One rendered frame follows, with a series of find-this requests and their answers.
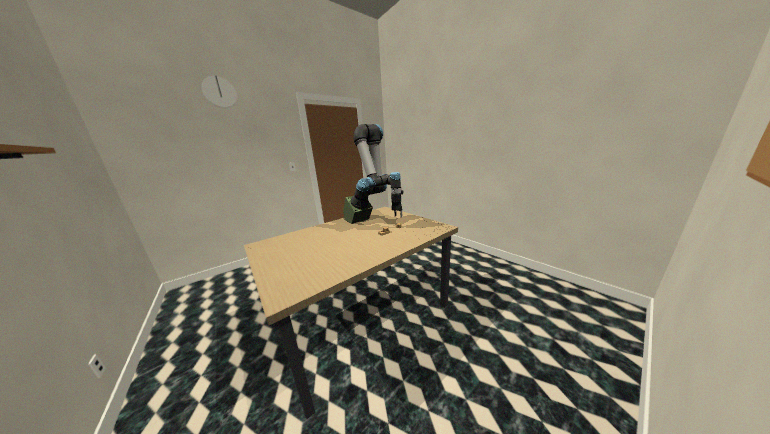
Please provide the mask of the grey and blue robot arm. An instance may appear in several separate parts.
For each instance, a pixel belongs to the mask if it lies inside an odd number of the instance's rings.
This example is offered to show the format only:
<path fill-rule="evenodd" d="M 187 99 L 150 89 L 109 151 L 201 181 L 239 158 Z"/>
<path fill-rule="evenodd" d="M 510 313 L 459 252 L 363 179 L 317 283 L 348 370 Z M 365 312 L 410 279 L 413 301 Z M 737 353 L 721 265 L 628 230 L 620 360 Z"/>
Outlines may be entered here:
<path fill-rule="evenodd" d="M 391 185 L 392 189 L 401 188 L 399 172 L 381 174 L 379 144 L 382 138 L 383 130 L 378 124 L 360 124 L 354 131 L 354 143 L 358 147 L 367 176 L 358 181 L 355 194 L 351 198 L 351 204 L 355 208 L 366 208 L 368 196 L 384 192 L 387 185 Z"/>

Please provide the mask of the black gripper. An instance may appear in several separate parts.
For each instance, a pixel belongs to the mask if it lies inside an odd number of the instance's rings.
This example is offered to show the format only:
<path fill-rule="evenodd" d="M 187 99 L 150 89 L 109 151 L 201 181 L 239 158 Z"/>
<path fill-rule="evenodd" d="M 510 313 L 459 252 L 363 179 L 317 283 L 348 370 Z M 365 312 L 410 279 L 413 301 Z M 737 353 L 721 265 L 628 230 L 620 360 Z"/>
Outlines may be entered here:
<path fill-rule="evenodd" d="M 398 189 L 392 189 L 391 188 L 391 202 L 392 206 L 391 209 L 394 211 L 394 216 L 396 217 L 396 211 L 400 211 L 400 217 L 402 217 L 402 205 L 401 205 L 401 195 L 403 194 L 403 190 L 401 188 Z"/>

